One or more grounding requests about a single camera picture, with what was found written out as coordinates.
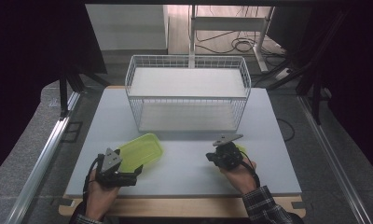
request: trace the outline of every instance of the green plastic container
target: green plastic container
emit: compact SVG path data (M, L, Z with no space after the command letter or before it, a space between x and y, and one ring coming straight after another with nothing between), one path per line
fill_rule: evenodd
M163 154L163 148L156 135L147 133L129 143L118 147L122 163L119 170L123 173L133 172L141 165L158 161Z

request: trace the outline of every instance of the hand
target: hand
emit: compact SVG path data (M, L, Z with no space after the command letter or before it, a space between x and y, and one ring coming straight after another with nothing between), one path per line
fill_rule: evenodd
M243 161L250 165L250 162L246 158L244 158ZM251 161L251 163L255 169L256 163L254 161ZM241 194L246 194L256 189L256 181L244 166L239 165L230 171L223 168L219 168L219 170L227 177L230 184Z
M108 189L95 181L96 170L90 174L88 188L88 202L85 216L94 220L101 220L110 209L112 203L117 198L120 188Z

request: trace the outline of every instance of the sleeve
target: sleeve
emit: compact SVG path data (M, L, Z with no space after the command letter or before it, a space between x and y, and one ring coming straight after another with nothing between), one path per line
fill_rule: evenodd
M267 186L242 195L242 200L253 223L292 223L288 213L274 202Z
M81 214L78 214L76 216L76 224L103 224L103 223L100 221L90 219L88 217L84 217Z

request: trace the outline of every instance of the white wall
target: white wall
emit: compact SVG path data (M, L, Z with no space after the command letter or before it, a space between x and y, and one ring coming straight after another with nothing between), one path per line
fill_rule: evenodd
M101 50L166 49L167 6L86 5Z

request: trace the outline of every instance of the wire basket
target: wire basket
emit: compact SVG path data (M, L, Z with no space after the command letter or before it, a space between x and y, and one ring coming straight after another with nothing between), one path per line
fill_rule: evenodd
M224 133L237 131L251 79L243 57L134 55L125 85L139 132Z

